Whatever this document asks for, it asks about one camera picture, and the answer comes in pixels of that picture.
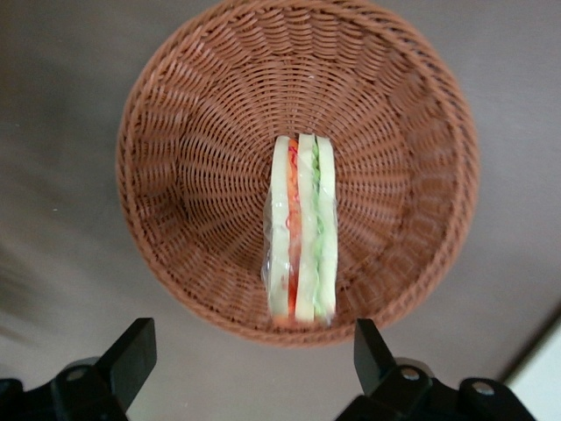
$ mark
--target tomato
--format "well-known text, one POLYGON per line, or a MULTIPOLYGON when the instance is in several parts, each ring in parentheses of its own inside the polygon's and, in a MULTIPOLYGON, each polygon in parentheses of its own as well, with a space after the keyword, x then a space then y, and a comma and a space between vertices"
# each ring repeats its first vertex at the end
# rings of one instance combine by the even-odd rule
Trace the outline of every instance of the tomato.
POLYGON ((298 142, 295 139, 291 139, 288 142, 287 186, 287 228, 290 231, 290 246, 288 247, 290 259, 290 269, 288 271, 288 316, 293 318, 296 311, 298 272, 302 251, 302 214, 300 210, 300 196, 298 194, 298 142))

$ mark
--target gray table surface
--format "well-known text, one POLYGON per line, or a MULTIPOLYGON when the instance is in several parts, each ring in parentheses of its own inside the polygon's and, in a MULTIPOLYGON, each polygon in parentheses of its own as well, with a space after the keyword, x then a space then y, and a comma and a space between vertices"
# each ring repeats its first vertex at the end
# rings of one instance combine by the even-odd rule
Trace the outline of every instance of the gray table surface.
MULTIPOLYGON (((352 344, 256 345, 153 278, 115 179, 124 100, 155 49, 212 1, 0 2, 0 377, 30 388, 156 319, 132 420, 328 420, 359 393, 352 344)), ((495 376, 561 299, 561 2, 382 0, 432 42, 472 106, 480 200, 446 280, 383 333, 451 386, 495 376)))

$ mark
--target brown woven basket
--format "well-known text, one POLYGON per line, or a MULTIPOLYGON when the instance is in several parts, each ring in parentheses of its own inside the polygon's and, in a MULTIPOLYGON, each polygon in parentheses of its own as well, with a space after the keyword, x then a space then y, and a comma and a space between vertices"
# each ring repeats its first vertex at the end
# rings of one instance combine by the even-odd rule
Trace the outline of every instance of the brown woven basket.
POLYGON ((124 110, 117 178, 148 265, 195 314, 282 346, 388 325, 443 278, 471 222, 472 118, 428 42, 360 0, 235 0, 183 25, 124 110), (275 138, 331 138, 339 221, 337 317, 274 328, 259 277, 275 138))

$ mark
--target basket rim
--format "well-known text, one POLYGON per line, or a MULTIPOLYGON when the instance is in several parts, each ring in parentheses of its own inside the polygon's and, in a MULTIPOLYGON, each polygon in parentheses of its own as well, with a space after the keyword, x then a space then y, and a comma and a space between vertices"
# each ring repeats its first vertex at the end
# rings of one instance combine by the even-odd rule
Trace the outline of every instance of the basket rim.
POLYGON ((230 321, 228 318, 218 316, 214 311, 190 300, 186 304, 182 291, 172 288, 175 282, 160 263, 158 256, 143 234, 141 218, 138 215, 135 203, 134 187, 132 185, 131 150, 134 137, 131 135, 134 122, 142 108, 141 104, 147 95, 147 85, 158 74, 160 68, 165 68, 172 60, 175 48, 180 41, 187 37, 195 40, 202 33, 202 27, 215 19, 220 19, 226 13, 245 14, 255 11, 256 8, 306 8, 318 9, 341 18, 348 18, 361 26, 364 30, 380 35, 400 53, 404 54, 425 78, 431 91, 442 91, 448 102, 440 106, 444 115, 461 115, 463 126, 451 126, 455 142, 463 147, 463 156, 469 159, 457 160, 455 174, 458 187, 452 199, 453 211, 448 218, 448 227, 432 260, 423 268, 415 282, 412 282, 401 293, 387 303, 385 309, 373 316, 379 328, 386 326, 391 321, 402 318, 412 311, 419 303, 424 301, 434 288, 443 280, 444 275, 456 260, 458 253, 465 243, 477 203, 479 187, 479 147, 472 113, 466 103, 461 90, 430 43, 409 22, 400 18, 395 13, 364 0, 225 0, 220 4, 206 10, 202 14, 191 18, 173 32, 156 50, 152 58, 146 63, 137 81, 131 88, 127 97, 121 125, 117 137, 117 188, 122 212, 126 215, 126 223, 135 240, 137 248, 168 292, 178 301, 186 305, 197 316, 210 321, 228 332, 232 332, 245 339, 257 342, 274 344, 276 346, 323 346, 336 344, 351 338, 354 324, 340 325, 322 331, 295 332, 282 334, 254 330, 250 327, 230 321))

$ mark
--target wrapped sandwich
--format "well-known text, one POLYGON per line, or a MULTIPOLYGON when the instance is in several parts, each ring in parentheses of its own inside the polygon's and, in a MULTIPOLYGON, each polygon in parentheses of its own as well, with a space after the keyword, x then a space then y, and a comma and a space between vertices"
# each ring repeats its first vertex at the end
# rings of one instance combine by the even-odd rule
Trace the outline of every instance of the wrapped sandwich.
POLYGON ((328 324, 335 315, 337 213, 328 139, 276 140, 265 209, 262 276, 277 325, 328 324))

